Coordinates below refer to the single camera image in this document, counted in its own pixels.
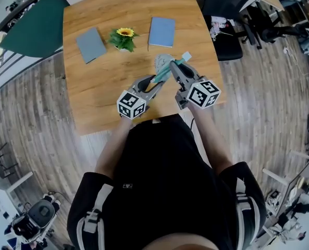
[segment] black shirt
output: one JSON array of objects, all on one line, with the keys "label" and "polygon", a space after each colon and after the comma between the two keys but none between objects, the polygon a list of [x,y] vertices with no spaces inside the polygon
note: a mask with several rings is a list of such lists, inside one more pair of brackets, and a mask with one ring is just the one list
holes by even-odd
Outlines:
[{"label": "black shirt", "polygon": [[[172,233],[198,234],[220,250],[235,249],[237,177],[257,202],[262,227],[264,198],[245,162],[217,176],[202,160],[184,122],[139,124],[130,131],[114,180],[85,173],[68,217],[70,238],[78,247],[77,223],[106,183],[114,187],[102,210],[107,250],[142,249]],[[85,249],[97,249],[91,242],[84,244]]]}]

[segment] potted plant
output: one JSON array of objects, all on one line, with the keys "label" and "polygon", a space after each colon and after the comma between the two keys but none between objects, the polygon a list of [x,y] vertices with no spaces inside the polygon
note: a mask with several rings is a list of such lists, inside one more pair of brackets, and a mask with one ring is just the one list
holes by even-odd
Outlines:
[{"label": "potted plant", "polygon": [[120,51],[133,52],[135,47],[133,38],[139,36],[130,28],[113,29],[110,33],[109,43],[113,44]]}]

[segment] wooden floor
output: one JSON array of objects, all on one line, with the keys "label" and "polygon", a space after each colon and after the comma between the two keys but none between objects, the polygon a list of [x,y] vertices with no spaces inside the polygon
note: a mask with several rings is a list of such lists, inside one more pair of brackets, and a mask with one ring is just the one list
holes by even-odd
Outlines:
[{"label": "wooden floor", "polygon": [[[227,140],[233,161],[246,161],[266,193],[273,182],[262,168],[284,176],[302,163],[286,160],[293,149],[304,151],[309,113],[309,61],[295,38],[275,44],[243,45],[241,60],[221,62],[227,103],[213,107],[215,123]],[[287,47],[291,55],[284,54]],[[15,181],[32,170],[22,185],[20,200],[35,203],[47,191],[62,192],[72,201],[81,177],[93,169],[109,132],[78,136],[70,111],[63,55],[39,63],[0,90],[0,145],[9,143],[8,159],[17,161]],[[187,124],[191,114],[183,114]],[[193,131],[199,144],[196,126]],[[66,221],[70,205],[62,207],[53,241],[69,242]]]}]

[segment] sunflower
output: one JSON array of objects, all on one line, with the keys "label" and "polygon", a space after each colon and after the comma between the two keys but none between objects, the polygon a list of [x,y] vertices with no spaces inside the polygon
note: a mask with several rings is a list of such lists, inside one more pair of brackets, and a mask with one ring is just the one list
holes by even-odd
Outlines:
[{"label": "sunflower", "polygon": [[133,37],[134,34],[134,31],[129,28],[120,28],[116,32],[122,36],[128,36],[128,37]]}]

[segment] green leaves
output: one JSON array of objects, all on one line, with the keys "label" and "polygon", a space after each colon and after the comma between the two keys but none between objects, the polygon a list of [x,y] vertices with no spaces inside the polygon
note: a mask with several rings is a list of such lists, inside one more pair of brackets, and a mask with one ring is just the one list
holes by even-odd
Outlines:
[{"label": "green leaves", "polygon": [[135,47],[133,43],[133,38],[139,36],[138,34],[134,33],[133,37],[123,36],[118,34],[117,29],[113,29],[112,32],[109,34],[110,38],[108,42],[118,49],[126,49],[130,52],[133,52],[133,48]]}]

